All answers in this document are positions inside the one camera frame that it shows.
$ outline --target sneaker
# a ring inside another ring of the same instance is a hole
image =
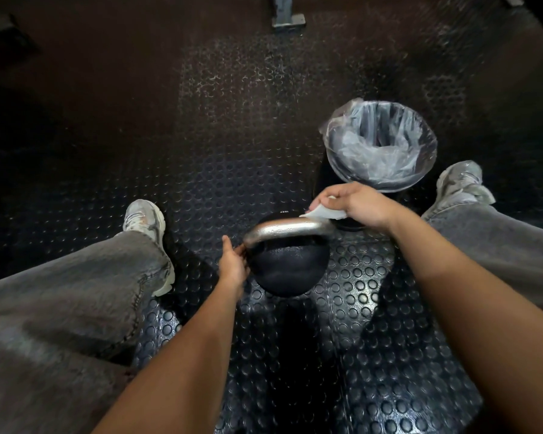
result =
[[[471,160],[460,161],[449,166],[437,180],[437,200],[421,216],[428,220],[434,214],[459,204],[494,204],[489,189],[482,185],[481,166]]]
[[[151,238],[159,248],[165,252],[163,248],[163,235],[165,234],[165,217],[155,204],[151,201],[136,200],[127,207],[125,213],[125,222],[123,223],[123,231],[138,231],[145,236]],[[173,263],[167,280],[162,288],[153,292],[153,296],[159,297],[171,290],[171,285],[175,282],[175,271]]]

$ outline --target black rubber floor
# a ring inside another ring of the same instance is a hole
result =
[[[217,281],[219,238],[303,210],[317,126],[349,99],[418,110],[439,155],[404,199],[473,159],[496,207],[543,227],[543,29],[500,0],[0,0],[41,53],[0,68],[0,278],[166,215],[174,291],[146,306],[143,366]],[[458,432],[482,399],[398,251],[342,233],[322,283],[254,282],[236,315],[218,432]]]

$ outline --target white paper towel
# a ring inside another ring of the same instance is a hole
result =
[[[347,217],[348,215],[345,211],[332,210],[331,208],[327,208],[322,204],[319,204],[319,206],[313,209],[311,212],[300,215],[300,218],[344,219]]]

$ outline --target person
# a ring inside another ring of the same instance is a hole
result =
[[[543,432],[543,230],[493,202],[465,161],[443,172],[422,218],[359,183],[325,189],[310,209],[345,210],[392,236],[485,398],[519,432]],[[137,200],[123,233],[0,280],[1,433],[213,432],[243,247],[223,237],[216,287],[139,374],[109,362],[137,335],[139,305],[174,280],[165,228]]]

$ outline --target hand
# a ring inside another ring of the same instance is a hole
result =
[[[246,262],[246,247],[240,245],[233,249],[232,241],[229,237],[223,236],[221,240],[224,243],[223,254],[219,259],[219,283],[231,286],[237,289],[237,299],[243,292],[243,282],[249,274],[249,268]]]
[[[408,210],[377,190],[357,182],[326,187],[312,201],[310,210],[319,204],[333,210],[344,210],[349,217],[384,233],[390,233],[391,222]]]

